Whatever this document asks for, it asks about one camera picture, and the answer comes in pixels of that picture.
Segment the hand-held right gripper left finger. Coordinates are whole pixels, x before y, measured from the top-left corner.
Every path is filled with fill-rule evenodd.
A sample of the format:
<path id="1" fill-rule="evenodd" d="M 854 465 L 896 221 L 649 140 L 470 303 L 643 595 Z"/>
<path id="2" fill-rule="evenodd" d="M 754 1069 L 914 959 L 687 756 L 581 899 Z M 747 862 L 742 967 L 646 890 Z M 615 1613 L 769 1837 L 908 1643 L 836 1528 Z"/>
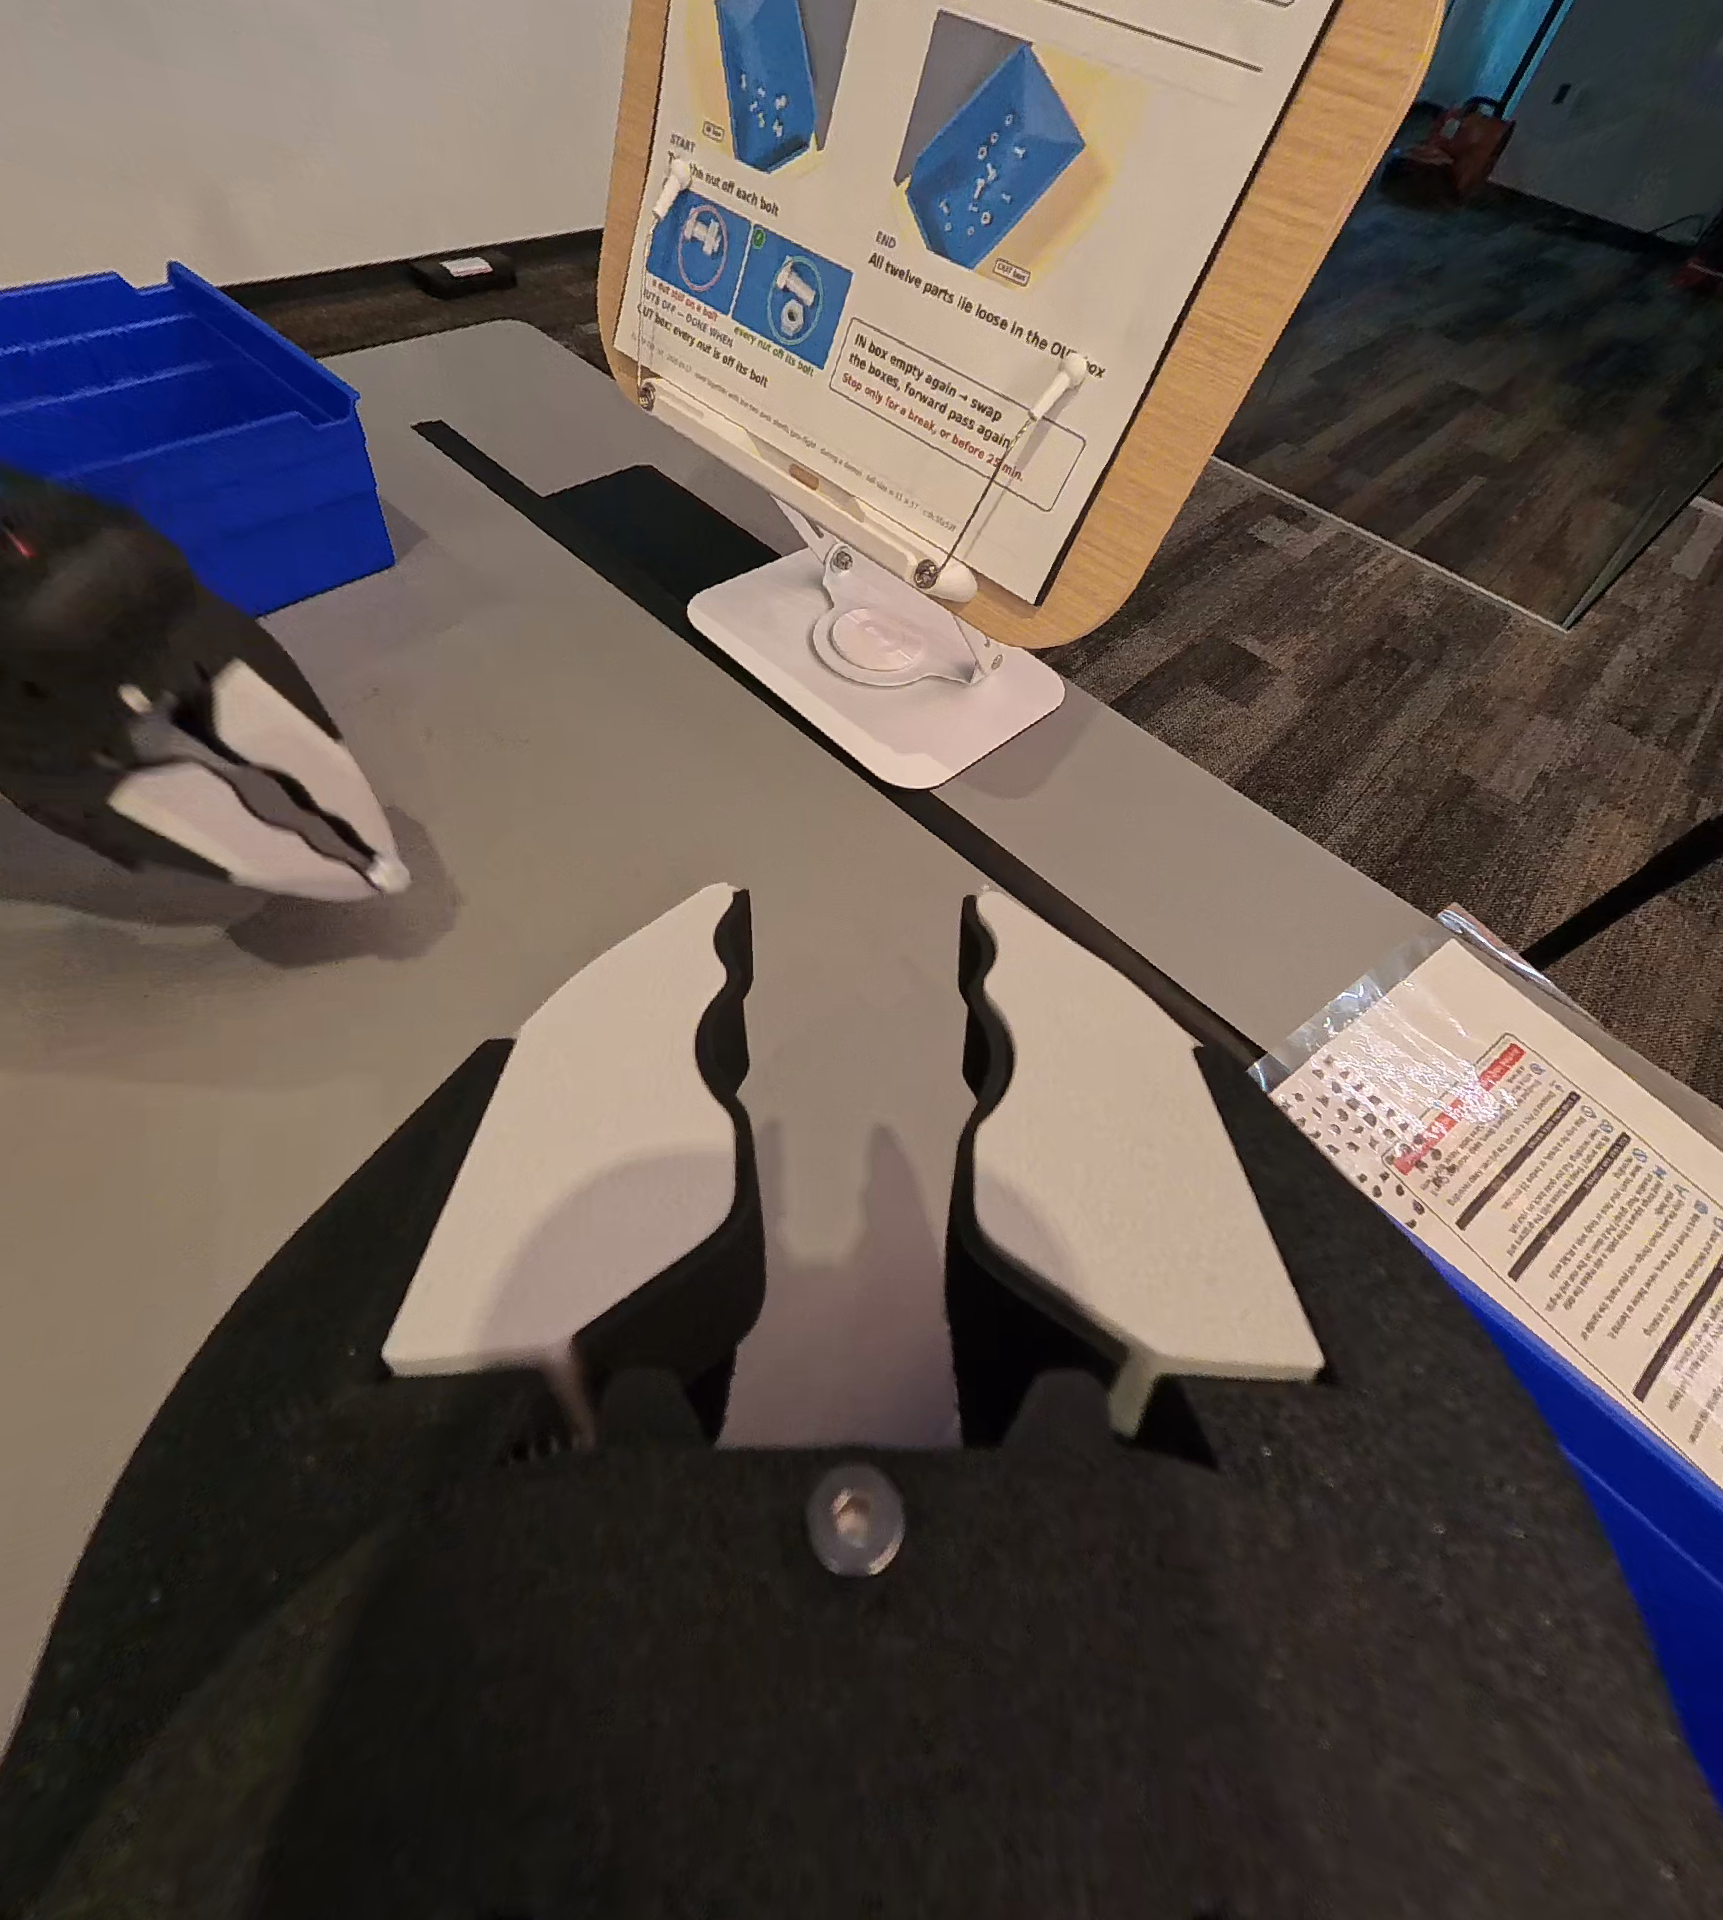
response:
<path id="1" fill-rule="evenodd" d="M 626 1371 L 722 1437 L 769 1257 L 754 1164 L 754 899 L 709 882 L 517 1033 L 382 1337 L 396 1383 L 538 1371 L 575 1444 Z"/>

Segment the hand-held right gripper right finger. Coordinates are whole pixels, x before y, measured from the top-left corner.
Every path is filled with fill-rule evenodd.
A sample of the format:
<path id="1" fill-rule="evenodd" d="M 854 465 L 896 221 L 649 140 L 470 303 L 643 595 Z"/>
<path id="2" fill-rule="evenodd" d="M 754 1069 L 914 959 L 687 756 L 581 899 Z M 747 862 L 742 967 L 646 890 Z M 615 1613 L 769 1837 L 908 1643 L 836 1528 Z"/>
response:
<path id="1" fill-rule="evenodd" d="M 966 899 L 958 998 L 958 1432 L 1006 1437 L 1044 1371 L 1097 1383 L 1122 1444 L 1183 1444 L 1183 1383 L 1312 1386 L 1321 1347 L 1189 1025 L 995 890 Z"/>

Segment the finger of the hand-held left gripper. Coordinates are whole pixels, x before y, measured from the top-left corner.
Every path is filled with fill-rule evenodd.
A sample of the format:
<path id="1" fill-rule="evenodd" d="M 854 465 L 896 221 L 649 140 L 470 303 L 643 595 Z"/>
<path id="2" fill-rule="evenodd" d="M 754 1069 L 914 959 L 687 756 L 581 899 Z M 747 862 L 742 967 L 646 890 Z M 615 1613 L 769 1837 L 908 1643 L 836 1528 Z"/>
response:
<path id="1" fill-rule="evenodd" d="M 273 690 L 252 660 L 223 660 L 209 685 L 209 735 L 240 764 L 285 782 L 302 810 L 332 826 L 361 871 L 372 851 L 396 851 L 396 826 L 349 756 L 349 745 L 305 720 L 282 690 Z"/>
<path id="2" fill-rule="evenodd" d="M 326 851 L 305 836 L 324 826 L 319 818 L 298 818 L 294 826 L 265 822 L 216 769 L 127 769 L 105 810 L 252 892 L 305 902 L 381 899 L 349 851 Z"/>

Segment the blue plastic bin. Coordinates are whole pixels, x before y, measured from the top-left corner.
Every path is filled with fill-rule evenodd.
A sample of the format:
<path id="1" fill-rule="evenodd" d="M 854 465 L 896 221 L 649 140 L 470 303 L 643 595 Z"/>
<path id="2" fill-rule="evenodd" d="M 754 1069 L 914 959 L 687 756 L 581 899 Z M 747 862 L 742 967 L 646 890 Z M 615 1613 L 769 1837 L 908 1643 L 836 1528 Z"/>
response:
<path id="1" fill-rule="evenodd" d="M 179 262 L 0 290 L 0 460 L 132 510 L 252 618 L 396 563 L 361 389 Z"/>
<path id="2" fill-rule="evenodd" d="M 1685 1745 L 1723 1809 L 1723 1490 L 1636 1427 L 1443 1253 L 1427 1253 L 1427 1261 L 1470 1302 L 1579 1472 L 1641 1605 Z"/>

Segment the laminated instruction sheet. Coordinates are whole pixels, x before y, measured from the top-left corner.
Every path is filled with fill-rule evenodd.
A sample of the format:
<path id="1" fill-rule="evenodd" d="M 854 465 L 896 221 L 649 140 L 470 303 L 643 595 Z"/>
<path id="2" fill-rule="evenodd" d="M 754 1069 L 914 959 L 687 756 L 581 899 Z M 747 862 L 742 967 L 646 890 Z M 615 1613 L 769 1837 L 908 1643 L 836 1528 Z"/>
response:
<path id="1" fill-rule="evenodd" d="M 1432 1257 L 1723 1501 L 1723 1144 L 1467 924 L 1252 1080 Z"/>

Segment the wood and white document stand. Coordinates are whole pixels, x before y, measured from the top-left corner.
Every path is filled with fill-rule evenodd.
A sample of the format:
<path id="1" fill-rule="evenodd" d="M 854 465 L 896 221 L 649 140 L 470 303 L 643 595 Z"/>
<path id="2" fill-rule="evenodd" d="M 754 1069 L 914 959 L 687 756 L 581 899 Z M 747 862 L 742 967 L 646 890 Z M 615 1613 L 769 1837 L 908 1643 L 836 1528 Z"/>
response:
<path id="1" fill-rule="evenodd" d="M 1052 720 L 1066 698 L 1041 653 L 1093 639 L 1141 579 L 1171 526 L 1282 345 L 1329 246 L 1399 131 L 1443 35 L 1435 0 L 1331 0 L 1329 30 L 1141 389 L 1044 595 L 979 579 L 908 531 L 615 350 L 643 192 L 649 185 L 664 0 L 631 3 L 597 341 L 622 389 L 742 477 L 793 531 L 769 559 L 736 531 L 678 526 L 684 626 L 821 731 L 873 782 L 933 792 Z"/>

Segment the printed instruction poster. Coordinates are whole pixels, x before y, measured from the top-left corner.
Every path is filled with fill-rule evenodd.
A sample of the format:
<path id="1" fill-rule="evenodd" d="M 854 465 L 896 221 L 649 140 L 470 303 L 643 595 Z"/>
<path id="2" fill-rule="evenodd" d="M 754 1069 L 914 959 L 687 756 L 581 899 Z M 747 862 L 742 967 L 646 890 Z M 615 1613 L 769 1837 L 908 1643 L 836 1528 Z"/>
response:
<path id="1" fill-rule="evenodd" d="M 615 350 L 1035 604 L 1329 17 L 664 3 Z"/>

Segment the glass office door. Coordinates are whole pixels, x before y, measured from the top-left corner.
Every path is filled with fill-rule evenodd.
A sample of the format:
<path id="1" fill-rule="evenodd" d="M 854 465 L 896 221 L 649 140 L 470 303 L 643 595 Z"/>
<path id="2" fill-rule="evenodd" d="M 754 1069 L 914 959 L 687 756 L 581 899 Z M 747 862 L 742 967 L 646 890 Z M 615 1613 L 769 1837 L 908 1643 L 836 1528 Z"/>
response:
<path id="1" fill-rule="evenodd" d="M 1467 203 L 1375 185 L 1218 460 L 1579 623 L 1723 460 L 1723 0 L 1462 0 L 1394 150 L 1495 96 Z"/>

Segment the dark red bag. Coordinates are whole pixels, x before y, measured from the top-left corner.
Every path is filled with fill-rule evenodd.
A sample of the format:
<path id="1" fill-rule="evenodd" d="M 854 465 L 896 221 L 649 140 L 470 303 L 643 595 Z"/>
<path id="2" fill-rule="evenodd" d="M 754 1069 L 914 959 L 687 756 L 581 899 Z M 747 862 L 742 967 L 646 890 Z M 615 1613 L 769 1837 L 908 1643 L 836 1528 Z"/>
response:
<path id="1" fill-rule="evenodd" d="M 1427 140 L 1390 153 L 1377 192 L 1407 203 L 1467 203 L 1493 181 L 1510 126 L 1495 96 L 1443 107 Z"/>

